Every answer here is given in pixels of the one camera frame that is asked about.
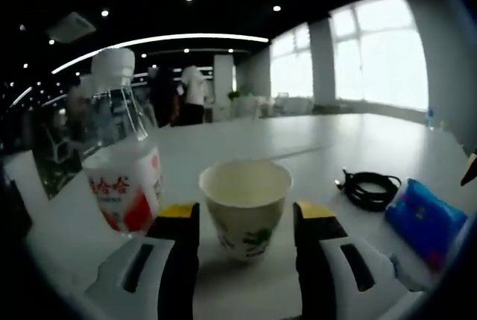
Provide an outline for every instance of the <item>cup rim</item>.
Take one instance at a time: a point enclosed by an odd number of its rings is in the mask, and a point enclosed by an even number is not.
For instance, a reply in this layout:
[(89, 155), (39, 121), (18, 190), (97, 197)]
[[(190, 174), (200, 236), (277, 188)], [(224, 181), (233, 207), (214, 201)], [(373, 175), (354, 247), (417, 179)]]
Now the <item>cup rim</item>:
[[(286, 192), (282, 195), (282, 197), (280, 198), (274, 198), (274, 199), (271, 199), (269, 201), (265, 201), (265, 202), (262, 202), (260, 204), (234, 204), (234, 203), (223, 203), (223, 202), (220, 202), (220, 201), (217, 201), (216, 199), (214, 199), (205, 189), (204, 187), (202, 187), (202, 180), (203, 180), (203, 177), (204, 175), (212, 168), (214, 167), (217, 167), (219, 165), (227, 165), (227, 164), (230, 164), (230, 163), (255, 163), (255, 162), (263, 162), (263, 161), (267, 161), (269, 162), (271, 165), (273, 165), (274, 167), (276, 167), (277, 169), (280, 169), (280, 171), (282, 172), (285, 172), (287, 177), (288, 177), (288, 187), (286, 189)], [(251, 208), (260, 208), (260, 207), (265, 207), (265, 206), (268, 206), (270, 204), (273, 204), (275, 202), (278, 202), (282, 199), (284, 199), (287, 195), (287, 193), (290, 191), (290, 189), (293, 187), (293, 177), (291, 176), (291, 173), (290, 171), (282, 166), (282, 165), (279, 165), (277, 163), (275, 163), (274, 161), (272, 160), (269, 160), (269, 159), (258, 159), (258, 160), (230, 160), (230, 161), (226, 161), (226, 162), (221, 162), (221, 161), (217, 161), (215, 163), (213, 163), (211, 166), (207, 167), (206, 169), (204, 169), (200, 175), (199, 175), (199, 182), (198, 182), (198, 186), (200, 188), (200, 190), (204, 193), (204, 195), (207, 197), (207, 201), (211, 201), (213, 203), (216, 203), (216, 204), (220, 204), (221, 206), (224, 206), (224, 207), (230, 207), (230, 208), (238, 208), (238, 209), (251, 209)]]

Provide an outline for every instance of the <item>white pillar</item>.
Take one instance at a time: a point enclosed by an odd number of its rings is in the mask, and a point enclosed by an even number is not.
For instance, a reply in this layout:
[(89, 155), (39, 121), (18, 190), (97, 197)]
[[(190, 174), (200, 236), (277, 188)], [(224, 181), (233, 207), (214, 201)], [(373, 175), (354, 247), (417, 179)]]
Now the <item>white pillar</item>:
[(215, 103), (219, 107), (229, 107), (230, 100), (227, 96), (232, 91), (233, 56), (214, 56), (214, 88)]

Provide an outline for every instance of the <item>white paper cup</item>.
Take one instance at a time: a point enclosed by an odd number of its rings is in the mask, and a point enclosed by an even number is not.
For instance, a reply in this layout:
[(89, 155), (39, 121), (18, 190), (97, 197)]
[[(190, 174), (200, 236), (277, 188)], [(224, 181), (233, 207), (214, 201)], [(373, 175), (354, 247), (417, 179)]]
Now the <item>white paper cup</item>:
[(280, 220), (290, 173), (269, 160), (219, 163), (204, 170), (199, 187), (227, 255), (258, 260)]

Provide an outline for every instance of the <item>yellow object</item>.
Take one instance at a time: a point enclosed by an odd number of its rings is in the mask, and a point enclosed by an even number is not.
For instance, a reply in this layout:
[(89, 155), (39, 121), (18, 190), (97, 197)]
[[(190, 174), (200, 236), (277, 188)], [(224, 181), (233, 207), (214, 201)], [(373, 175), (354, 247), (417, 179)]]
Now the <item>yellow object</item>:
[(195, 203), (174, 204), (160, 210), (157, 216), (168, 218), (190, 218), (194, 204)]
[(320, 204), (313, 204), (305, 201), (297, 202), (297, 204), (301, 209), (303, 219), (336, 217), (331, 210)]

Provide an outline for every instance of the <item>chair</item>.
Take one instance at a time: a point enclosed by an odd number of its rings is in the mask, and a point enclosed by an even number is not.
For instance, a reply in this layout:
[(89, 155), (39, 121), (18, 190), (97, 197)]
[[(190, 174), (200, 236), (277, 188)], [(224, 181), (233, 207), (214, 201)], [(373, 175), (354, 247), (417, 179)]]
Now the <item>chair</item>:
[(283, 113), (287, 116), (308, 115), (312, 112), (313, 101), (310, 98), (286, 98)]
[(236, 98), (232, 103), (231, 119), (256, 119), (259, 114), (259, 103), (255, 96)]

